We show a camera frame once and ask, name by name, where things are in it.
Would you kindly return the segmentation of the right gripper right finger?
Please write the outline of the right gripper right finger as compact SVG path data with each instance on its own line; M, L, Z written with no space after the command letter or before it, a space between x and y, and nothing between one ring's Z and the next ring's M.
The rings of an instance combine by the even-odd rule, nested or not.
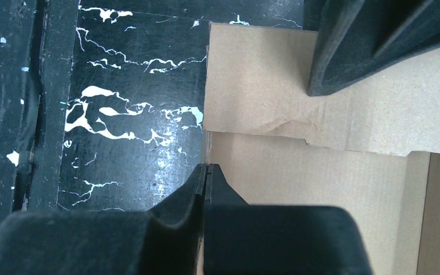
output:
M250 205L217 164L205 179L204 274L371 274L358 226L335 206Z

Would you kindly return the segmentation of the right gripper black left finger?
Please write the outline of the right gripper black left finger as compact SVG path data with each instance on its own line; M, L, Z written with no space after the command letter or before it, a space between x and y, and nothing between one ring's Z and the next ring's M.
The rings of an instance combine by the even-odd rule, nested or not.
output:
M19 211L0 225L0 274L195 274L207 167L147 211Z

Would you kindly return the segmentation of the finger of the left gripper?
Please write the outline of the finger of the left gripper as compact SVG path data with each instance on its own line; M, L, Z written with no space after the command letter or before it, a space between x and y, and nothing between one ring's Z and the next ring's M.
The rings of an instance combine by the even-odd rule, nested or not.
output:
M440 1L325 1L307 93L332 95L440 48Z

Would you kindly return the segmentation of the brown cardboard box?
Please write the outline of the brown cardboard box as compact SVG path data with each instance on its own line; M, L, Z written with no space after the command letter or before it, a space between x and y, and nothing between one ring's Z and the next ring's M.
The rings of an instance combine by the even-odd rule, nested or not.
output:
M440 274L440 48L310 97L316 38L210 25L207 160L249 203L346 209L375 274Z

